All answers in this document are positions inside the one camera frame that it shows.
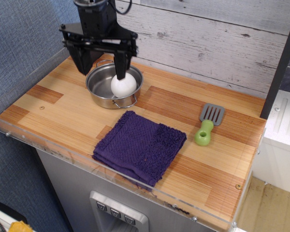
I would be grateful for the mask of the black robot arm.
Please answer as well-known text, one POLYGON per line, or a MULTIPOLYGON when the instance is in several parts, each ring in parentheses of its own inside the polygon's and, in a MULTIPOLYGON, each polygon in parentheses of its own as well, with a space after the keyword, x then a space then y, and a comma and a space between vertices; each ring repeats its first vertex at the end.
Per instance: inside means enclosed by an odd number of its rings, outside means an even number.
POLYGON ((94 52, 112 53, 117 78, 124 79, 131 58, 137 56, 137 33, 118 24, 120 11, 113 0, 76 0, 74 4, 80 22, 62 24, 59 30, 63 34, 63 45, 79 72, 89 73, 94 52))

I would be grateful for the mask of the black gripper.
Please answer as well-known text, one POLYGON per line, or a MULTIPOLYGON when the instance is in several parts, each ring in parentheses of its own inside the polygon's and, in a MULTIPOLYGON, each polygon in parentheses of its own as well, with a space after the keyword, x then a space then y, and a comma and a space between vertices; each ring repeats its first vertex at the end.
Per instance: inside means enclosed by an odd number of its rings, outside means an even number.
POLYGON ((114 4, 78 4, 76 7, 80 22, 61 24, 59 30, 78 71, 87 75, 103 52, 113 53, 117 79, 124 79, 131 57, 138 53, 138 35, 120 26, 117 14, 127 14, 131 5, 123 12, 114 4))

